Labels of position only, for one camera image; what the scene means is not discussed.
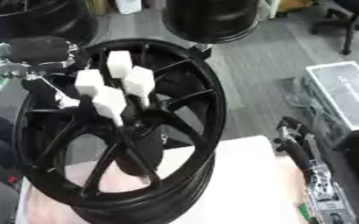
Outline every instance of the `table surface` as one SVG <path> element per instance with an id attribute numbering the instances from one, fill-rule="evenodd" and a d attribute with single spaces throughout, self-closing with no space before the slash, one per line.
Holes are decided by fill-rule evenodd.
<path id="1" fill-rule="evenodd" d="M 165 177 L 172 173 L 187 160 L 192 151 L 193 147 L 165 151 L 164 162 L 158 168 L 159 176 Z M 303 180 L 300 171 L 290 158 L 275 157 L 266 137 L 254 136 L 220 142 L 216 154 L 215 170 L 208 188 L 199 201 L 172 224 L 304 223 L 296 209 L 302 198 Z M 68 177 L 82 183 L 87 177 L 83 174 L 86 167 L 93 167 L 93 163 L 67 167 L 67 173 L 71 173 Z M 102 178 L 101 190 L 117 192 L 143 187 L 139 178 L 126 176 L 128 180 L 125 183 L 125 176 L 113 163 Z M 17 224 L 35 223 L 87 222 L 69 206 L 47 198 L 25 181 Z"/>

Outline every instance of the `gray carpet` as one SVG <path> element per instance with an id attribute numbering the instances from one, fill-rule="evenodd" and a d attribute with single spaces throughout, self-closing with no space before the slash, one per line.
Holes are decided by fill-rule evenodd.
<path id="1" fill-rule="evenodd" d="M 295 12 L 287 18 L 260 23 L 246 38 L 214 47 L 208 63 L 219 76 L 229 104 L 223 139 L 254 135 L 275 137 L 281 116 L 298 116 L 285 102 L 282 81 L 301 76 L 306 66 L 342 60 L 355 60 L 359 64 L 359 33 L 355 34 L 353 52 L 347 57 L 339 54 L 343 31 L 326 31 L 320 36 L 309 34 L 308 27 L 323 15 L 321 7 Z M 157 10 L 100 17 L 94 43 L 123 38 L 163 39 L 182 46 L 191 45 L 165 29 Z M 11 83 L 0 96 L 0 114 L 13 119 L 23 95 L 18 84 Z M 359 185 L 340 155 L 333 153 L 332 157 L 336 175 L 359 214 Z"/>

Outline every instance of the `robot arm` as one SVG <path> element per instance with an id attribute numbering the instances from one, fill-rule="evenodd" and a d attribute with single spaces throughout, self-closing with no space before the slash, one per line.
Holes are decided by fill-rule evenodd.
<path id="1" fill-rule="evenodd" d="M 75 63 L 77 45 L 58 37 L 17 38 L 0 44 L 0 78 L 22 79 L 27 91 L 60 109 L 78 107 L 72 99 L 44 78 L 47 71 L 63 70 Z"/>

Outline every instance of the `foam block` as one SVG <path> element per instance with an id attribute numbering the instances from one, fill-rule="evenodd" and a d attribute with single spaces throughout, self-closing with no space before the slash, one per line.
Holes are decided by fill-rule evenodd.
<path id="1" fill-rule="evenodd" d="M 128 51 L 110 52 L 107 66 L 114 79 L 123 79 L 132 70 L 132 58 Z"/>
<path id="2" fill-rule="evenodd" d="M 77 73 L 74 85 L 79 94 L 94 97 L 98 88 L 104 86 L 104 81 L 98 69 L 81 70 Z"/>
<path id="3" fill-rule="evenodd" d="M 126 107 L 123 90 L 107 86 L 99 87 L 93 103 L 100 116 L 113 119 L 117 126 L 123 126 L 121 114 Z"/>
<path id="4" fill-rule="evenodd" d="M 153 71 L 140 66 L 133 67 L 132 71 L 123 80 L 123 87 L 126 93 L 141 98 L 145 107 L 150 106 L 148 96 L 155 88 Z"/>

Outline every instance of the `office chair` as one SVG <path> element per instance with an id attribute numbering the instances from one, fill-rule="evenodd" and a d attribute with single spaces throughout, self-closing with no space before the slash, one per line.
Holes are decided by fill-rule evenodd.
<path id="1" fill-rule="evenodd" d="M 312 34 L 317 34 L 322 26 L 337 26 L 346 29 L 346 41 L 344 43 L 342 54 L 351 53 L 351 43 L 354 37 L 354 31 L 359 31 L 359 0 L 334 0 L 343 9 L 352 12 L 349 15 L 343 11 L 329 9 L 327 11 L 327 19 L 314 24 L 311 30 Z"/>

